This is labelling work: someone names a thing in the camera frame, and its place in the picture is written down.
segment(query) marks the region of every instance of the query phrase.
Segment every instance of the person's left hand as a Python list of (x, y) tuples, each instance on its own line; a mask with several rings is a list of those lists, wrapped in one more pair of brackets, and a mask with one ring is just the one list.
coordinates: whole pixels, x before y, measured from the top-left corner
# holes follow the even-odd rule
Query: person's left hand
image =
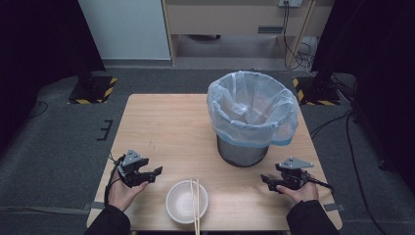
[(129, 188), (119, 179), (118, 169), (115, 170), (113, 182), (115, 183), (111, 186), (108, 203), (122, 212), (125, 212), (134, 201), (134, 198), (149, 185), (149, 182), (146, 181)]

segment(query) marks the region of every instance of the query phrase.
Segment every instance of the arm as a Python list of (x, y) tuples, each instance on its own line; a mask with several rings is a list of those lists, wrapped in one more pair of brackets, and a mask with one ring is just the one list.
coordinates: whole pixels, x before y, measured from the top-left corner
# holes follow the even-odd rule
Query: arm
[(139, 186), (129, 188), (121, 180), (117, 170), (114, 174), (114, 181), (110, 189), (109, 204), (100, 212), (86, 230), (89, 234), (112, 234), (126, 235), (129, 233), (131, 224), (124, 214), (125, 210), (134, 201), (134, 198), (142, 192), (149, 182), (143, 182)]
[(296, 204), (287, 215), (293, 235), (340, 234), (318, 202), (318, 190), (314, 183), (308, 182), (297, 191), (281, 185), (277, 189)]

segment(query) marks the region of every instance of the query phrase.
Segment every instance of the forearm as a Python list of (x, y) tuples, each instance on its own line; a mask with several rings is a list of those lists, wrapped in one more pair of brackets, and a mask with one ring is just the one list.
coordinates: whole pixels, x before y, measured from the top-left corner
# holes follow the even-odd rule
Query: forearm
[(116, 207), (107, 205), (95, 218), (85, 235), (115, 234), (126, 235), (131, 228), (128, 217)]
[(287, 221), (293, 235), (340, 234), (317, 200), (296, 204), (287, 215)]

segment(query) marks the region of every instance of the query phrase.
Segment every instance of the trash bag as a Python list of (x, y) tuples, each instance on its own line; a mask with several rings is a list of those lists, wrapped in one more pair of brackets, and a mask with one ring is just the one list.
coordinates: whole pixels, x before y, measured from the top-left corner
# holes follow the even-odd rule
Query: trash bag
[(237, 71), (214, 81), (208, 88), (207, 107), (212, 128), (230, 145), (285, 146), (298, 126), (296, 97), (279, 81), (259, 72)]

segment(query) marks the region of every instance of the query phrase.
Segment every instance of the wall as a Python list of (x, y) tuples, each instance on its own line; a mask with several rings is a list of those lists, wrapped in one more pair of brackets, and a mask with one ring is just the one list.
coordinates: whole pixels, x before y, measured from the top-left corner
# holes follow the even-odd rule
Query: wall
[(170, 60), (161, 0), (79, 0), (105, 60)]

